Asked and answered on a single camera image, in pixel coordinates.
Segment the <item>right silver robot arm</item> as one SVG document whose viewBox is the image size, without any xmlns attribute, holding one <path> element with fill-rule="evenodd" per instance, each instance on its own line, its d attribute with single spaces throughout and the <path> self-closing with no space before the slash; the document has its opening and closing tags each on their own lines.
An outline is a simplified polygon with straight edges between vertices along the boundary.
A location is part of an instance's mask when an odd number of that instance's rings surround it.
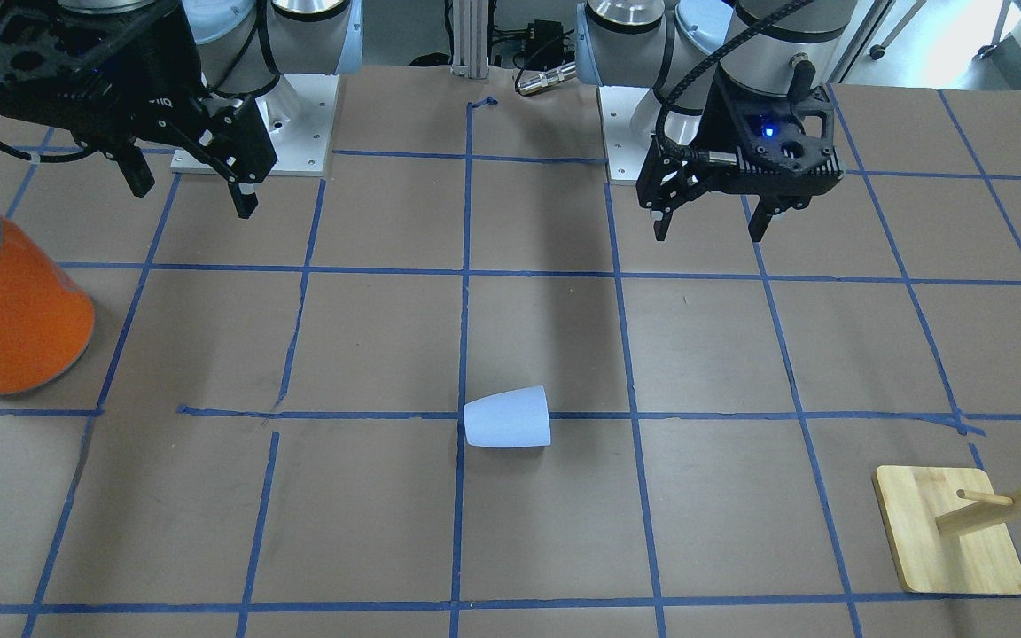
<svg viewBox="0 0 1021 638">
<path fill-rule="evenodd" d="M 152 190 L 139 143 L 169 146 L 187 170 L 218 175 L 240 218 L 270 175 L 323 171 L 331 97 L 363 54 L 358 1 L 0 1 L 0 116 L 65 130 L 131 194 Z"/>
</svg>

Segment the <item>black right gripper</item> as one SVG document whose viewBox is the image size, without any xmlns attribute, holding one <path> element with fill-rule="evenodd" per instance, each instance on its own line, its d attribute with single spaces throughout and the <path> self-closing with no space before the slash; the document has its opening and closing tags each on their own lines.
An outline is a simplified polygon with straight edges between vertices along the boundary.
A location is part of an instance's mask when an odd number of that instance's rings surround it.
<svg viewBox="0 0 1021 638">
<path fill-rule="evenodd" d="M 179 1 L 0 1 L 0 116 L 69 132 L 135 198 L 156 183 L 138 142 L 184 149 L 247 220 L 276 151 L 255 98 L 218 98 L 203 77 Z"/>
</svg>

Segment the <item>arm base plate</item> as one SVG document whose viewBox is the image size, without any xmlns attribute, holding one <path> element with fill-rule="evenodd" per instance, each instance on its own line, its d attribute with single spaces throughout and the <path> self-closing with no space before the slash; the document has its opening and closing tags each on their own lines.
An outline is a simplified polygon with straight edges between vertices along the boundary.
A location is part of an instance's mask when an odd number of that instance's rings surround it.
<svg viewBox="0 0 1021 638">
<path fill-rule="evenodd" d="M 613 185 L 635 185 L 647 157 L 661 103 L 650 88 L 600 86 L 598 104 L 607 181 Z"/>
<path fill-rule="evenodd" d="M 271 176 L 320 177 L 327 170 L 339 77 L 284 75 L 258 98 L 278 156 Z"/>
</svg>

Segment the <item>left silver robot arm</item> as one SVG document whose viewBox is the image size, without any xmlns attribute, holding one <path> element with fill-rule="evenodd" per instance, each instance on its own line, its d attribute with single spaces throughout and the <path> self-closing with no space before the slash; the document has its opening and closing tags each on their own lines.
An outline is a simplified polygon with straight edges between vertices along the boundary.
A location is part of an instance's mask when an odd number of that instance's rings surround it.
<svg viewBox="0 0 1021 638">
<path fill-rule="evenodd" d="M 575 62 L 587 85 L 645 89 L 637 205 L 658 241 L 708 193 L 757 198 L 760 242 L 778 215 L 833 190 L 846 166 L 822 77 L 852 1 L 588 1 Z"/>
</svg>

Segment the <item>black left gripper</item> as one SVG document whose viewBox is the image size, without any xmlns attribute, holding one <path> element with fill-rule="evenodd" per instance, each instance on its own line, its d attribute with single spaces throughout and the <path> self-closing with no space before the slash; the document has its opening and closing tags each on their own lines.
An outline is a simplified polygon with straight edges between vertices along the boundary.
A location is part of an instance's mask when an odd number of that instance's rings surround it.
<svg viewBox="0 0 1021 638">
<path fill-rule="evenodd" d="M 760 243 L 771 219 L 833 190 L 846 174 L 834 143 L 833 108 L 814 66 L 794 66 L 781 96 L 765 96 L 717 69 L 700 128 L 684 153 L 653 141 L 637 178 L 657 242 L 673 215 L 708 192 L 759 197 L 748 220 Z"/>
</svg>

